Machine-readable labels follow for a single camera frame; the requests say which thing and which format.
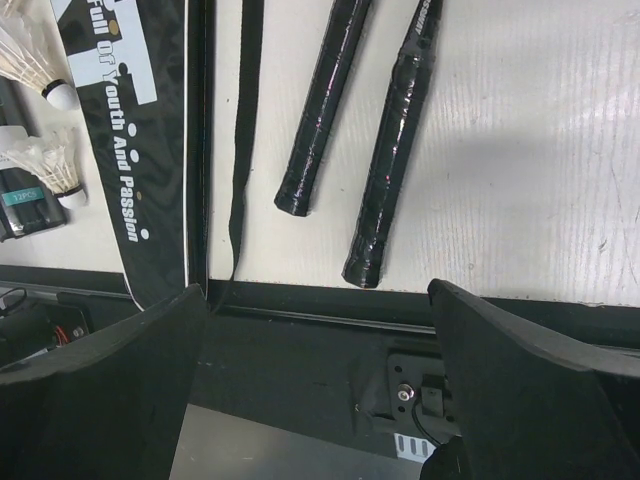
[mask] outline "red wire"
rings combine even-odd
[[[62,337],[56,329],[53,330],[53,333],[56,334],[56,338],[58,339],[58,346],[61,347],[64,344],[64,340],[62,340]]]
[[[69,337],[67,337],[67,334],[64,333],[64,330],[62,330],[60,327],[56,327],[56,332],[59,333],[60,337],[62,337],[62,339],[64,340],[64,345],[69,343]]]

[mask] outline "black frame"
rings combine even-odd
[[[226,283],[209,282],[212,305],[219,303]],[[0,286],[55,293],[63,303],[91,310],[98,329],[137,311],[117,273],[0,266]],[[586,343],[640,349],[636,308],[488,300]],[[386,359],[393,351],[438,355],[426,294],[234,282],[210,320],[191,402],[395,456],[389,433],[397,425],[372,419],[364,407],[354,410],[362,398],[384,410]],[[273,360],[271,366],[265,356]],[[374,394],[368,391],[372,381],[382,385]],[[420,436],[413,429],[399,433]]]

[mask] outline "wood grain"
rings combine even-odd
[[[229,273],[240,3],[218,2],[211,268]],[[331,0],[269,2],[238,279],[346,287],[391,67],[415,2],[378,0],[314,211],[273,206]],[[457,0],[381,283],[640,306],[640,9],[633,0]]]

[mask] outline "black cable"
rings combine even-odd
[[[435,438],[433,438],[433,435],[431,435],[429,432],[425,430],[425,428],[422,426],[422,423],[420,423],[420,419],[418,418],[417,409],[418,409],[418,405],[421,403],[421,400],[422,400],[422,397],[420,394],[418,394],[416,396],[415,401],[413,402],[413,407],[411,407],[411,418],[413,418],[413,423],[416,425],[416,428],[420,432],[420,435],[422,435],[429,442],[431,442],[431,444],[434,447],[439,447],[440,442],[437,441]]]
[[[22,291],[22,297],[16,303],[14,303],[12,305],[9,305],[8,307],[5,307],[5,308],[0,308],[0,318],[1,317],[6,317],[7,315],[9,315],[16,308],[18,308],[20,305],[22,305],[24,303],[24,301],[27,299],[27,291],[22,287],[18,287],[18,288],[12,288],[11,290],[9,290],[7,292],[4,292],[2,295],[0,295],[0,300],[2,300],[7,295],[9,295],[11,293],[14,293],[14,292],[17,292],[17,291]]]

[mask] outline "screw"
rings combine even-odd
[[[401,402],[408,402],[415,396],[416,391],[411,387],[411,385],[407,385],[406,383],[398,385],[398,398]]]

